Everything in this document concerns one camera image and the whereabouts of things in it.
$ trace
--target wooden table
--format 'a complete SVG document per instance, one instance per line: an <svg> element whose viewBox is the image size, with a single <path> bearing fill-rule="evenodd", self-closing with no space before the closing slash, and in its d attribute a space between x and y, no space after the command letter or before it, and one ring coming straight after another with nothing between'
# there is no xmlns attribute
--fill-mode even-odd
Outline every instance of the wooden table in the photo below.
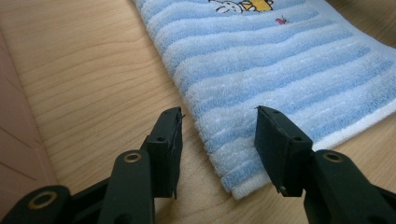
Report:
<svg viewBox="0 0 396 224"><path fill-rule="evenodd" d="M393 0L331 0L364 32L396 47ZM55 174L76 193L140 148L159 114L181 105L184 149L176 201L156 200L158 223L306 223L303 199L267 185L225 192L193 120L128 0L0 0L0 27ZM396 114L336 150L374 184L396 191Z"/></svg>

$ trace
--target folded towel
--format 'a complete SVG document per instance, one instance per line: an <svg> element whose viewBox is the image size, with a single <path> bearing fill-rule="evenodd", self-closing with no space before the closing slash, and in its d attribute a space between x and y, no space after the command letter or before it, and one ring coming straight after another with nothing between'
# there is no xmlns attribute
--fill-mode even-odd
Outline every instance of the folded towel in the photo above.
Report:
<svg viewBox="0 0 396 224"><path fill-rule="evenodd" d="M396 110L396 50L324 0L134 0L236 199L270 180L255 107L282 111L331 148Z"/></svg>

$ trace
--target embroidered design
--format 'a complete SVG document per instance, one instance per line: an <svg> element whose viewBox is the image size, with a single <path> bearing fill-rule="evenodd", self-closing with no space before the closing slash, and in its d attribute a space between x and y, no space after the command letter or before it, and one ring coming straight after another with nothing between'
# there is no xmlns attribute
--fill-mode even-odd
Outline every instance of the embroidered design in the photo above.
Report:
<svg viewBox="0 0 396 224"><path fill-rule="evenodd" d="M218 13L226 13L228 11L234 11L236 13L242 13L244 11L269 11L272 10L272 0L247 0L239 3L232 1L220 2L217 0L209 0L209 3L216 6Z"/></svg>
<svg viewBox="0 0 396 224"><path fill-rule="evenodd" d="M279 25L284 25L284 24L289 23L289 21L286 20L283 16L281 19L276 19L275 21L277 21L277 23L279 23Z"/></svg>

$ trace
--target blue towel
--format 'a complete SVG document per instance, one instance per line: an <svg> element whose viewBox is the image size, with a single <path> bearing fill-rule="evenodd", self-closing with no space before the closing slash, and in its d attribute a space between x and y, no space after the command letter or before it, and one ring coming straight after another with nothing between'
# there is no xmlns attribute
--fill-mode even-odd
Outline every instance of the blue towel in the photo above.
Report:
<svg viewBox="0 0 396 224"><path fill-rule="evenodd" d="M255 107L282 111L331 148L396 110L396 50L324 0L134 0L236 199L270 180Z"/></svg>

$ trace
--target light blue terry cloth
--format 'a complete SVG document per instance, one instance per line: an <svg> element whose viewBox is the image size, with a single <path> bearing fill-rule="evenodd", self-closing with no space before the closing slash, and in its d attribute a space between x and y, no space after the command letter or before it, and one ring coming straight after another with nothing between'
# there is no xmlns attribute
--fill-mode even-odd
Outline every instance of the light blue terry cloth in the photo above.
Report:
<svg viewBox="0 0 396 224"><path fill-rule="evenodd" d="M285 113L314 149L334 147L396 110L396 50L324 0L135 4L237 199L270 181L253 145L258 105Z"/></svg>

